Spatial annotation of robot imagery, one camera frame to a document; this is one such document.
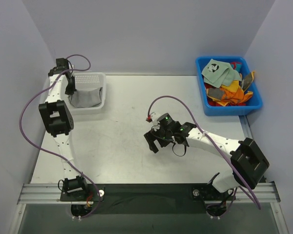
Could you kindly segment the grey panda towel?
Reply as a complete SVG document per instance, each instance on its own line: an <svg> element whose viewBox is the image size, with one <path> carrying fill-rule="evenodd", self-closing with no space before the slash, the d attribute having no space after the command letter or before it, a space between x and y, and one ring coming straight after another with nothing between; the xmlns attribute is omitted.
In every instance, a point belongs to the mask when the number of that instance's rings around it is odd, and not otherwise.
<svg viewBox="0 0 293 234"><path fill-rule="evenodd" d="M102 103L102 88L77 90L68 96L69 103L75 108L92 108Z"/></svg>

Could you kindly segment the green panda towel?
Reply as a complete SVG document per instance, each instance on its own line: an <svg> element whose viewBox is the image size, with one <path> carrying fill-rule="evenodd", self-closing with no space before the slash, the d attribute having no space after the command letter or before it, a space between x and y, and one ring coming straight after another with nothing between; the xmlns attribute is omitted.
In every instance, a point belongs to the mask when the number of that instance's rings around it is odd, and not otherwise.
<svg viewBox="0 0 293 234"><path fill-rule="evenodd" d="M211 59L203 68L201 73L204 83L215 88L221 85L229 87L233 81L241 81L242 78L238 71L234 70L227 62Z"/></svg>

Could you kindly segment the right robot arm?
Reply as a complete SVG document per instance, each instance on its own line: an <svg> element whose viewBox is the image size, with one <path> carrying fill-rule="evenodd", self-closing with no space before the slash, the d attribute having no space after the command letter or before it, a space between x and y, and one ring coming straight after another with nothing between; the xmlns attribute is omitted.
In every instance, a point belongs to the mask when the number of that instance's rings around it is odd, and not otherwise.
<svg viewBox="0 0 293 234"><path fill-rule="evenodd" d="M224 156L230 163L230 169L217 172L209 181L220 193L238 186L254 189L269 167L268 160L253 139L247 137L241 141L225 138L200 131L195 124L189 122L183 125L177 121L171 124L158 123L144 137L154 153L159 151L154 143L158 141L162 148L170 143L181 144L185 148L198 148Z"/></svg>

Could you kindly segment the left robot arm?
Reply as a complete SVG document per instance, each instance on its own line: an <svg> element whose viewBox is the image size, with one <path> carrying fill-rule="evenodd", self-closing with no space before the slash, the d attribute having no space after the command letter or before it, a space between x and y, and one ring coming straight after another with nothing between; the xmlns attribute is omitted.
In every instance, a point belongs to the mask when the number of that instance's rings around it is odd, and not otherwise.
<svg viewBox="0 0 293 234"><path fill-rule="evenodd" d="M70 70L70 62L66 58L57 58L56 66L48 73L50 87L46 100L39 105L39 113L42 117L46 131L53 137L61 155L61 163L64 172L62 182L62 194L69 198L85 197L89 193L89 187L83 175L74 167L74 149L72 145L71 130L74 129L73 117L61 97L62 84L66 80L67 94L76 91L75 77Z"/></svg>

